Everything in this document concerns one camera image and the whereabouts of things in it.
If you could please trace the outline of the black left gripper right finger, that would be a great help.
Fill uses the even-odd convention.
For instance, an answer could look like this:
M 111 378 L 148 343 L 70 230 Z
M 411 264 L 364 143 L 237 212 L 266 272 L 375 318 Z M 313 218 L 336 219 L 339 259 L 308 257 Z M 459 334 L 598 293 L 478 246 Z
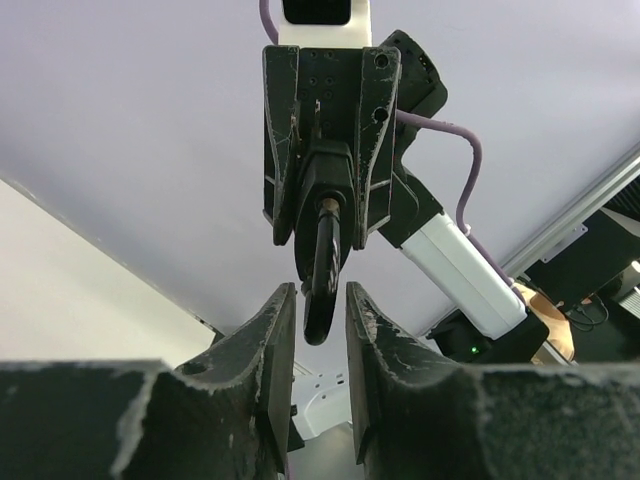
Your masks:
M 356 461 L 368 479 L 635 479 L 635 364 L 460 364 L 346 286 Z

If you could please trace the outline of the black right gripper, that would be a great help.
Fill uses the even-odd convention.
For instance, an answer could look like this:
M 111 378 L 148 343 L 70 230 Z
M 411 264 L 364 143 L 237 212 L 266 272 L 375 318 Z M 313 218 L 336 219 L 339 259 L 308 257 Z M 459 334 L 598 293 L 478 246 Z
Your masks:
M 390 220 L 399 50 L 271 45 L 263 49 L 262 68 L 264 213 L 273 243 L 284 246 L 292 234 L 297 154 L 318 126 L 322 138 L 355 146 L 353 248 L 364 249 L 368 236 Z

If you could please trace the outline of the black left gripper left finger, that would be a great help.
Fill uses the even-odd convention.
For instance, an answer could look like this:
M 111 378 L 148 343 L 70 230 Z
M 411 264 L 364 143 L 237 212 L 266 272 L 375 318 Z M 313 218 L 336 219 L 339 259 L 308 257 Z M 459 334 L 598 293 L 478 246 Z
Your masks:
M 290 426 L 296 289 L 170 368 L 160 361 L 1 366 L 5 479 L 276 479 Z

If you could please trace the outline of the black padlock with keys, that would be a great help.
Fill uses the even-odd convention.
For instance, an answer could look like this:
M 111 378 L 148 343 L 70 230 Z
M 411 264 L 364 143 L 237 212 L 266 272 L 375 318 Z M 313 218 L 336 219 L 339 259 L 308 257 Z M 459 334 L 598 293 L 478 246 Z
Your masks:
M 344 142 L 320 139 L 301 164 L 295 203 L 294 257 L 305 296 L 304 338 L 329 335 L 339 275 L 352 246 L 355 193 L 352 156 Z

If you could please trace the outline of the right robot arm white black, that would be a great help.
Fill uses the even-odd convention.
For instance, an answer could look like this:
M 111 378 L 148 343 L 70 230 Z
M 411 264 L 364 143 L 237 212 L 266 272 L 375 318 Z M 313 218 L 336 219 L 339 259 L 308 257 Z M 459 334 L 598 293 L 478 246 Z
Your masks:
M 466 363 L 530 361 L 548 328 L 402 163 L 447 89 L 405 32 L 376 47 L 271 45 L 262 54 L 264 213 L 292 243 L 305 298 L 304 337 L 328 337 L 347 257 L 379 233 L 456 305 L 431 338 Z

